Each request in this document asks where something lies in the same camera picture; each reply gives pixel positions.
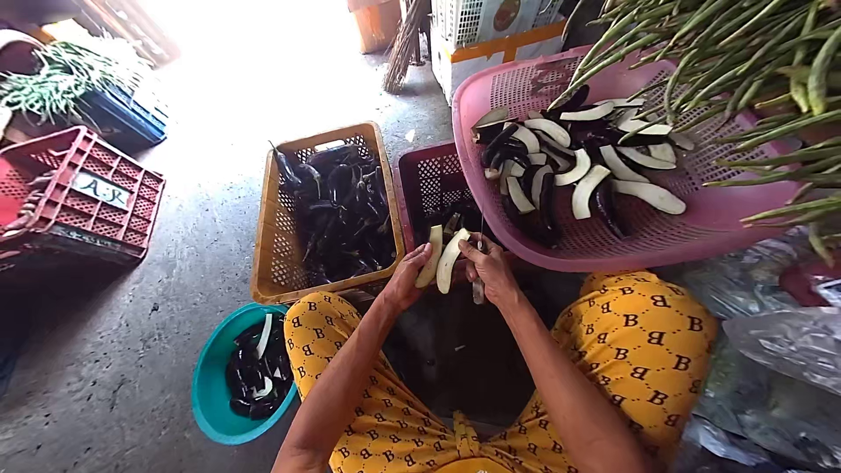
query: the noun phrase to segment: leg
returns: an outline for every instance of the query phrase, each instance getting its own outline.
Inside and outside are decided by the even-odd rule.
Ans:
[[[701,389],[717,324],[685,290],[647,271],[591,274],[552,329],[642,446],[670,461]],[[517,424],[484,445],[520,471],[577,471],[535,392]]]
[[[360,319],[353,306],[328,292],[306,295],[289,309],[283,328],[302,400]],[[335,473],[423,471],[460,458],[453,431],[406,389],[382,353],[369,379],[330,458]]]

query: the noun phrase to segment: bundle of long beans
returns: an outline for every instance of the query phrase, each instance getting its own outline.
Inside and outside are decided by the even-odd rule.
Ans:
[[[734,152],[841,120],[841,8],[834,0],[607,0],[595,22],[610,27],[580,62],[569,88],[554,104],[563,102],[597,72],[643,50],[644,56],[632,68],[662,59],[677,63],[670,77],[637,93],[665,87],[663,102],[643,113],[649,119],[658,116],[654,123],[674,125],[680,114],[698,107],[709,109],[675,131],[688,130],[721,114],[724,124],[747,107],[791,110],[723,139],[738,143]],[[707,186],[803,182],[788,205],[743,222],[808,224],[816,252],[833,263],[828,244],[841,236],[821,236],[820,225],[830,215],[841,213],[841,192],[808,199],[816,189],[841,188],[841,138],[770,159],[722,159],[717,163],[747,168],[758,177]],[[794,163],[802,166],[785,167]],[[781,217],[788,220],[779,221]]]

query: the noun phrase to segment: hand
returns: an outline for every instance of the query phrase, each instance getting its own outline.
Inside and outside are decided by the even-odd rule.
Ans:
[[[472,241],[479,239],[488,248],[488,254],[480,252],[468,242],[458,243],[458,249],[469,260],[468,281],[475,281],[477,275],[482,278],[485,297],[502,309],[500,304],[510,304],[519,299],[517,296],[520,294],[520,286],[514,280],[514,274],[511,273],[508,262],[505,261],[502,248],[481,233],[476,232],[470,235]]]
[[[397,265],[391,280],[380,293],[386,306],[395,310],[395,315],[408,309],[421,297],[423,290],[415,287],[415,279],[431,255],[430,243],[420,245],[409,252]]]

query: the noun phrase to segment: straw broom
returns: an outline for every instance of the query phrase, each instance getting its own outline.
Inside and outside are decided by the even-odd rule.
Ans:
[[[414,0],[406,12],[406,19],[400,25],[400,31],[394,40],[394,46],[389,55],[389,70],[383,77],[383,89],[388,93],[396,93],[406,78],[409,60],[415,51],[415,44],[420,40],[418,29],[421,21],[432,13],[431,0]]]

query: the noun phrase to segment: person's right hand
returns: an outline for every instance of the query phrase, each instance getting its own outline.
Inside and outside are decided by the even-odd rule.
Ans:
[[[502,305],[515,302],[520,293],[520,286],[514,279],[514,274],[505,261],[502,248],[492,242],[488,237],[475,232],[470,235],[471,241],[484,242],[488,254],[480,252],[475,246],[468,242],[458,243],[458,249],[468,261],[468,281],[473,282],[478,275],[484,283],[484,295],[495,306],[502,309]]]

